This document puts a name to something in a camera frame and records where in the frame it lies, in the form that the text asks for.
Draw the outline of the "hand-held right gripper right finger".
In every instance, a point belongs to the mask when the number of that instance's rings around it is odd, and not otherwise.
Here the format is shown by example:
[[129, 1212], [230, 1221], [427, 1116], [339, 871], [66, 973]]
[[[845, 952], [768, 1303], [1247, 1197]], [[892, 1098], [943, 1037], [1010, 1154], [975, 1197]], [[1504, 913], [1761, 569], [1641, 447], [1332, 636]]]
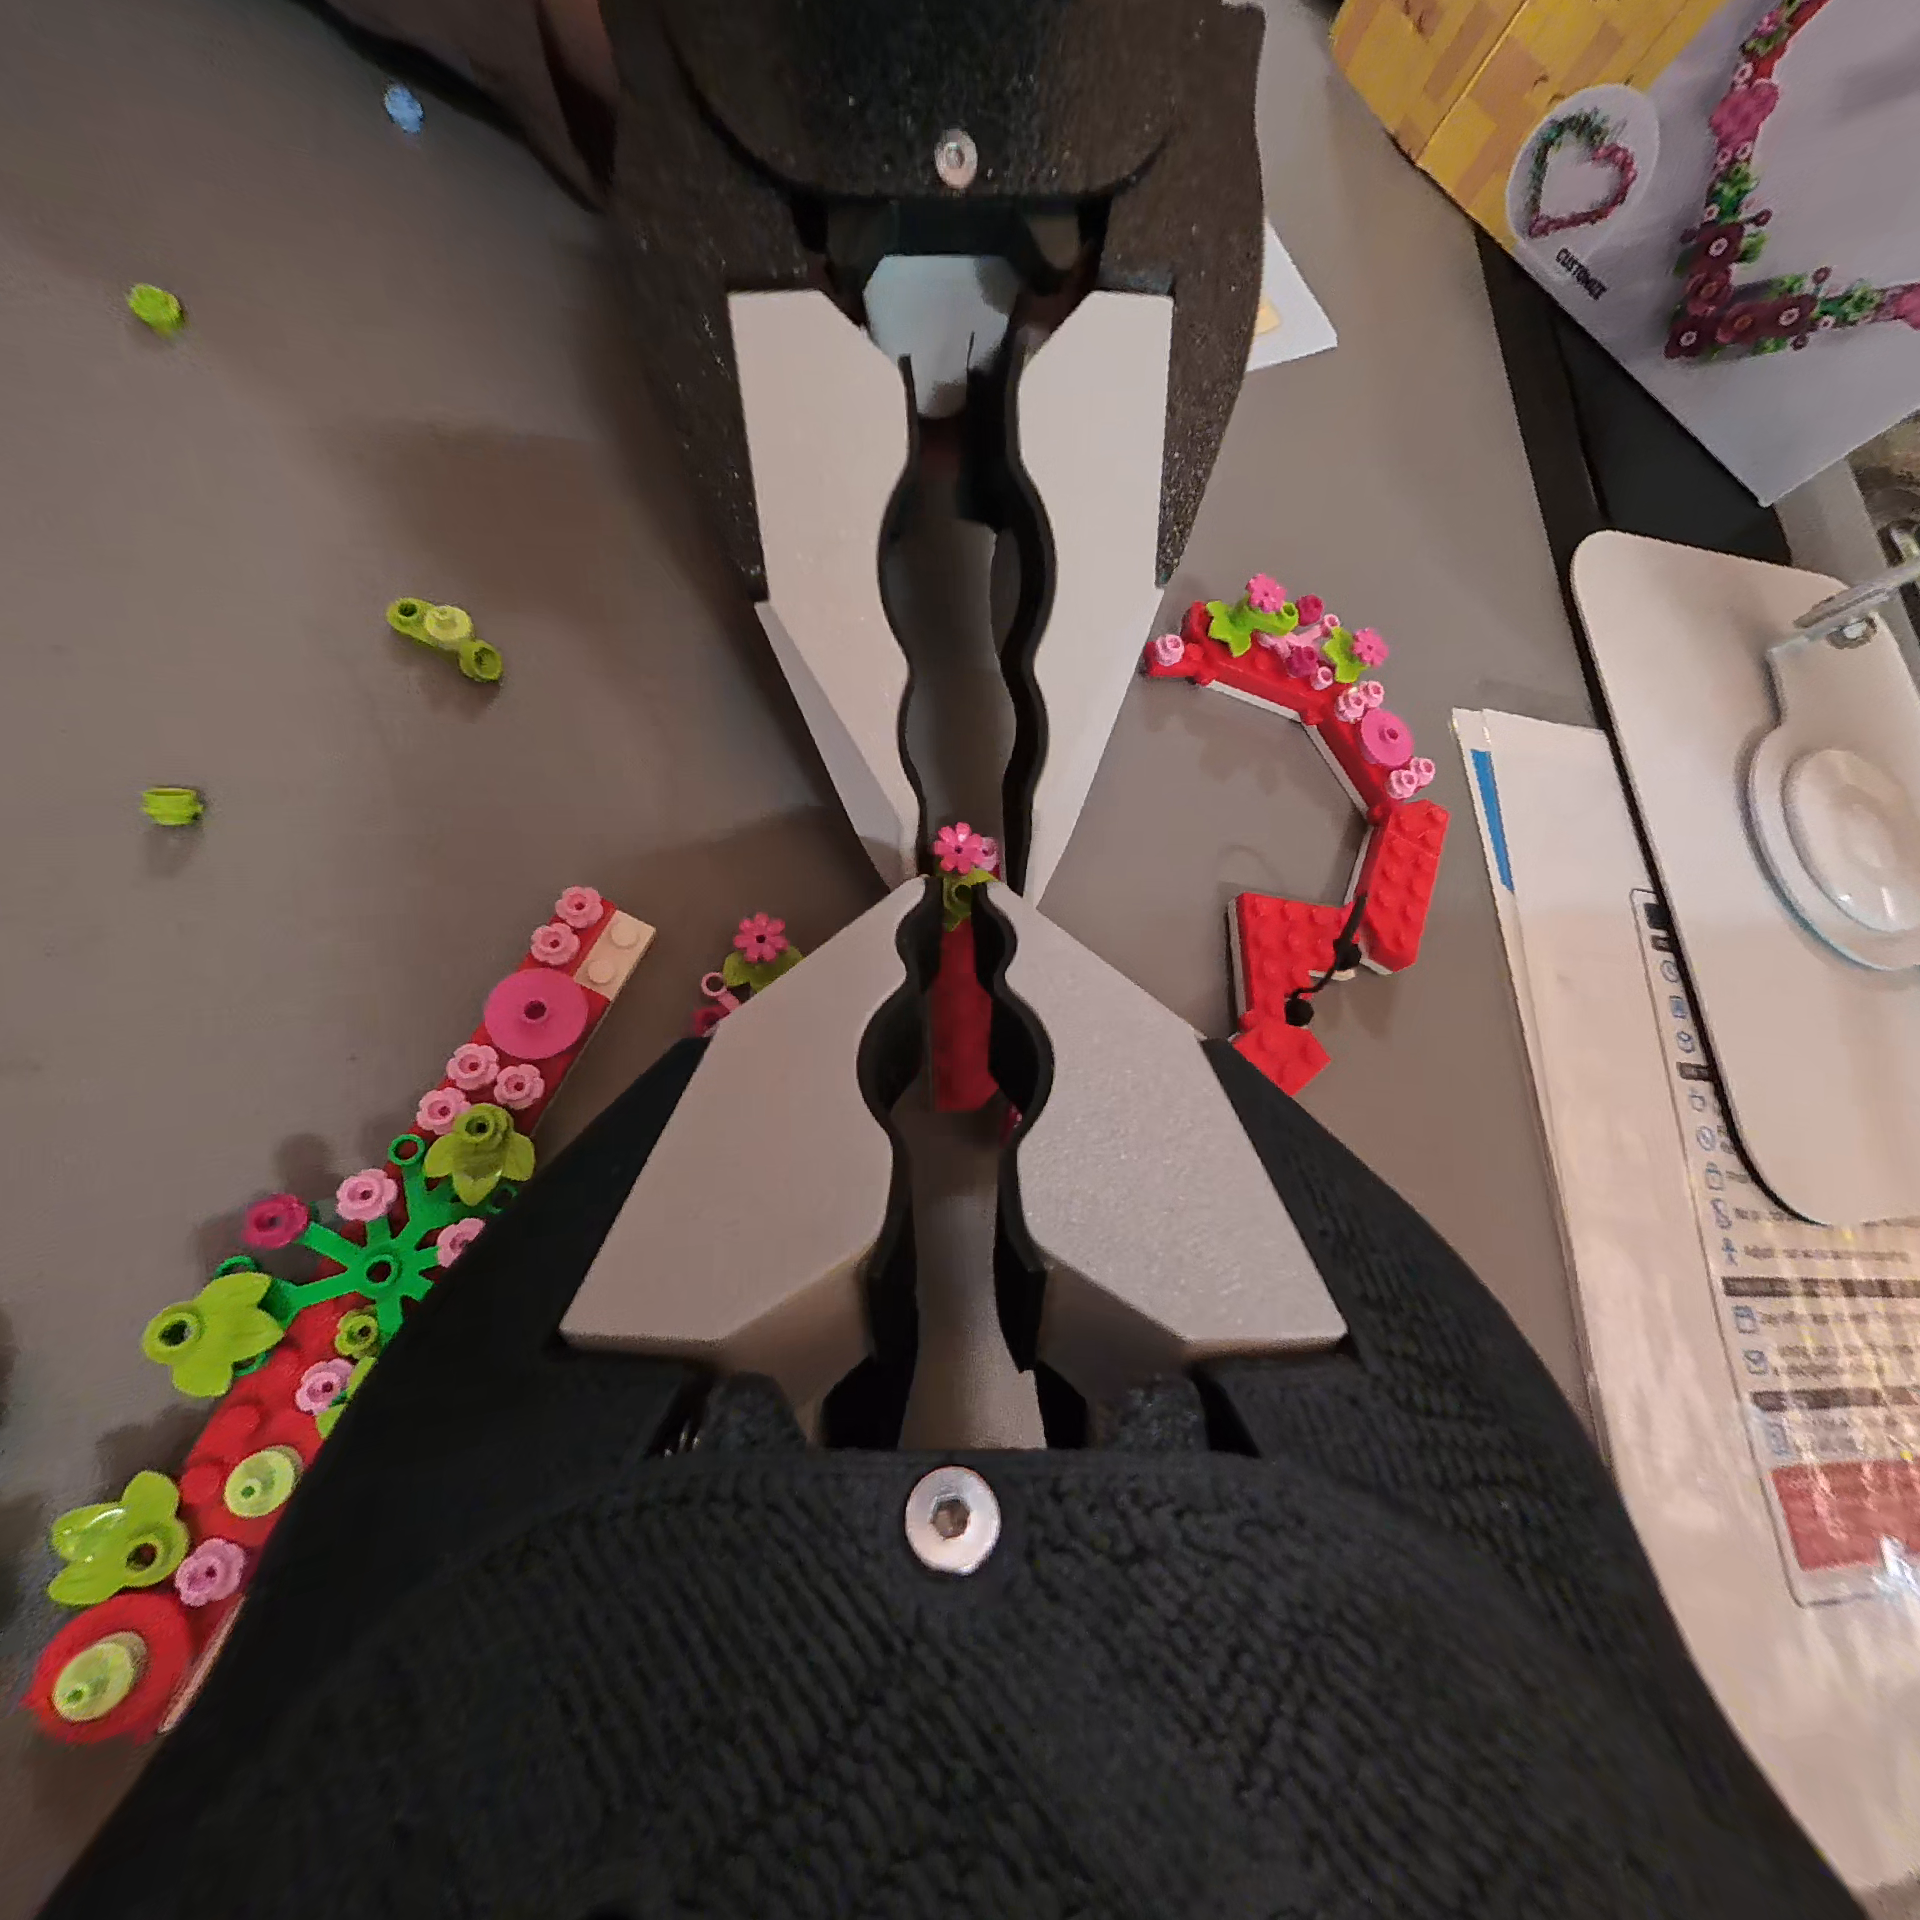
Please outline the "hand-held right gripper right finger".
[[1332, 1352], [1350, 1326], [1203, 1038], [994, 881], [975, 901], [988, 1071], [1010, 1124], [995, 1310], [1045, 1445], [1137, 1385]]

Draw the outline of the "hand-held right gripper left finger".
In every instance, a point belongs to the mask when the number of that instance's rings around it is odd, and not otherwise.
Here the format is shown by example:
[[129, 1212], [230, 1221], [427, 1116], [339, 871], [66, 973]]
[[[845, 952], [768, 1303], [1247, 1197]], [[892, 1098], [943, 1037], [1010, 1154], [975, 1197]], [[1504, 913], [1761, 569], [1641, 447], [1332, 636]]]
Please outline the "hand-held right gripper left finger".
[[824, 1445], [900, 1445], [920, 1316], [896, 1108], [939, 952], [939, 890], [910, 877], [715, 1026], [566, 1308], [571, 1347], [767, 1375]]

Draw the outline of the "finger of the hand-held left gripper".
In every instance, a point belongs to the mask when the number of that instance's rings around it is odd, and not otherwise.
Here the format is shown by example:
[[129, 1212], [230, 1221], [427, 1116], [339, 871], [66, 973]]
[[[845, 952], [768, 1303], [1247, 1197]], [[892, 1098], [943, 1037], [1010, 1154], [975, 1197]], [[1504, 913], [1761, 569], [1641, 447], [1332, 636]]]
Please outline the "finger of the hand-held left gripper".
[[818, 289], [729, 294], [764, 589], [756, 618], [884, 887], [918, 874], [906, 649], [881, 535], [906, 478], [906, 377]]
[[1167, 294], [1092, 292], [1053, 331], [1015, 325], [988, 387], [988, 507], [1015, 569], [1004, 844], [1025, 901], [1068, 852], [1162, 604], [1171, 325]]

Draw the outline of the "pink lego flower sprig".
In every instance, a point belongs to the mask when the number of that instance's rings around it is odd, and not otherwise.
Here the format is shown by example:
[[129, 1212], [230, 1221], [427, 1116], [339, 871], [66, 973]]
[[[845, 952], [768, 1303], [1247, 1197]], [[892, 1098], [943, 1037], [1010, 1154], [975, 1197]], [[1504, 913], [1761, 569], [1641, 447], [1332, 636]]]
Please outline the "pink lego flower sprig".
[[804, 957], [782, 916], [767, 913], [742, 916], [724, 958], [701, 976], [693, 1037], [707, 1038], [723, 1019], [798, 968]]

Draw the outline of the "lego instruction booklet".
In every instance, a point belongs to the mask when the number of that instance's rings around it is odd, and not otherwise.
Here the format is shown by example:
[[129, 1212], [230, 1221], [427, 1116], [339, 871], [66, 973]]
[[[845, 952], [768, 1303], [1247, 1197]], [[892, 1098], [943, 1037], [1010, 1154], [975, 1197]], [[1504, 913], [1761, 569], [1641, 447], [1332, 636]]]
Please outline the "lego instruction booklet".
[[1337, 347], [1331, 315], [1319, 303], [1276, 227], [1264, 222], [1259, 308], [1247, 371], [1286, 365]]

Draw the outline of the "red lego strip tan end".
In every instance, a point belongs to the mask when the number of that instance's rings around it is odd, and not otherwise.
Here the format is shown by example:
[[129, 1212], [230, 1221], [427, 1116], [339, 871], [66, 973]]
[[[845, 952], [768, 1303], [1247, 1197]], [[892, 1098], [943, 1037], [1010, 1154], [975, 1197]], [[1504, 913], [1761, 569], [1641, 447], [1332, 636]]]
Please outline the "red lego strip tan end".
[[421, 1096], [412, 1129], [330, 1199], [254, 1199], [245, 1248], [198, 1296], [157, 1312], [144, 1356], [179, 1393], [217, 1399], [293, 1331], [316, 1330], [330, 1303], [371, 1321], [345, 1343], [350, 1359], [371, 1356], [533, 1179], [541, 1113], [651, 941], [651, 925], [595, 887], [566, 887]]

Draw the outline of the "lime double lego piece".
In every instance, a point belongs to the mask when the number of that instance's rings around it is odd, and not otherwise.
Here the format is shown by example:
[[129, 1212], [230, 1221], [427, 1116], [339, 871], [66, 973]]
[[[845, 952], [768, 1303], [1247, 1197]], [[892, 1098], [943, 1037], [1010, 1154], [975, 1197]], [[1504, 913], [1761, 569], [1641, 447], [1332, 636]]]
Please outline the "lime double lego piece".
[[500, 652], [489, 643], [471, 615], [450, 603], [398, 598], [387, 608], [389, 627], [450, 659], [468, 682], [494, 686], [506, 672]]

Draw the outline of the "yellow lego set box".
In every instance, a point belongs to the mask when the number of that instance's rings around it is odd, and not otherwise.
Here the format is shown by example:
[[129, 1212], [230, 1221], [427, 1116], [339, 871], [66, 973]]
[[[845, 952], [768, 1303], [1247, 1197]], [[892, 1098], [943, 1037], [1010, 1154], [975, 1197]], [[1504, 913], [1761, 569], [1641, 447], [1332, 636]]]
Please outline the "yellow lego set box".
[[1332, 58], [1758, 500], [1915, 413], [1915, 2], [1351, 2]]

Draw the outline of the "white paper sheet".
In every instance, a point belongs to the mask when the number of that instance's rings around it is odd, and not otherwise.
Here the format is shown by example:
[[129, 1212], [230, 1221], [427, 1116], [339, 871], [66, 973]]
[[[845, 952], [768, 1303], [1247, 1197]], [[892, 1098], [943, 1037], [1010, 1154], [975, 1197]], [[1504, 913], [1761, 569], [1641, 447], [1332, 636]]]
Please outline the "white paper sheet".
[[1483, 711], [1602, 1447], [1698, 1668], [1794, 1818], [1870, 1913], [1915, 1914], [1917, 1597], [1788, 1593], [1711, 1312], [1627, 901], [1655, 882], [1611, 741]]

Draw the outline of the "white magnifier stand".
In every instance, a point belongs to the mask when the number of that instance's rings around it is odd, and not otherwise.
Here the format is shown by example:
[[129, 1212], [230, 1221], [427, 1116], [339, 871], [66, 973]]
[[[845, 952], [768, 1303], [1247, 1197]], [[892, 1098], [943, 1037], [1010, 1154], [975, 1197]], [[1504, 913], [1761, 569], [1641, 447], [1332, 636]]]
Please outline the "white magnifier stand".
[[1747, 824], [1747, 761], [1777, 721], [1771, 646], [1887, 621], [1913, 581], [1915, 561], [1845, 588], [1622, 531], [1572, 558], [1739, 1149], [1777, 1199], [1832, 1226], [1917, 1212], [1917, 963], [1861, 968], [1780, 901]]

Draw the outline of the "laminated instruction card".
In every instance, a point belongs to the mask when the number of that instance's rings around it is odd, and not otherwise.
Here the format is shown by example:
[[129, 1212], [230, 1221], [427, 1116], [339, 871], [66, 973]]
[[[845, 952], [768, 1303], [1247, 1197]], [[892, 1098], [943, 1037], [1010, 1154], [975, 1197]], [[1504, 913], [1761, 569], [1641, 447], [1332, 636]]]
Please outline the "laminated instruction card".
[[1743, 1158], [1671, 916], [1627, 893], [1711, 1312], [1792, 1597], [1917, 1596], [1917, 1230], [1826, 1226]]

